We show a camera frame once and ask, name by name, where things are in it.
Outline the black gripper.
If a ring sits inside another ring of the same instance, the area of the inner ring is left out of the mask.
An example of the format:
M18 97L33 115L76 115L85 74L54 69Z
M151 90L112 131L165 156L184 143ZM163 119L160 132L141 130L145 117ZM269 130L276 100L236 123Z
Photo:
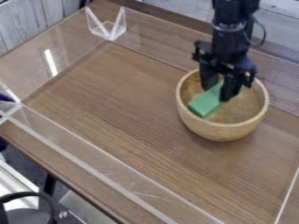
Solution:
M257 73L257 67L248 58L253 22L212 22L211 25L211 42L193 42L192 59L199 62L200 84L204 90L216 85L219 74L224 75L219 100L228 102L239 94L241 86L251 87Z

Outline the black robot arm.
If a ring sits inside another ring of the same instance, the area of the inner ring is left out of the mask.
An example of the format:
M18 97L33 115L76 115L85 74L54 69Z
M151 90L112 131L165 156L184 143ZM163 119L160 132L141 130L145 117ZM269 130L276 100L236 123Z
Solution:
M200 81L204 90L217 83L220 75L219 100L227 102L243 86L251 87L257 66L248 57L253 30L253 13L259 0L211 0L213 19L211 20L211 42L195 41L192 59L199 62Z

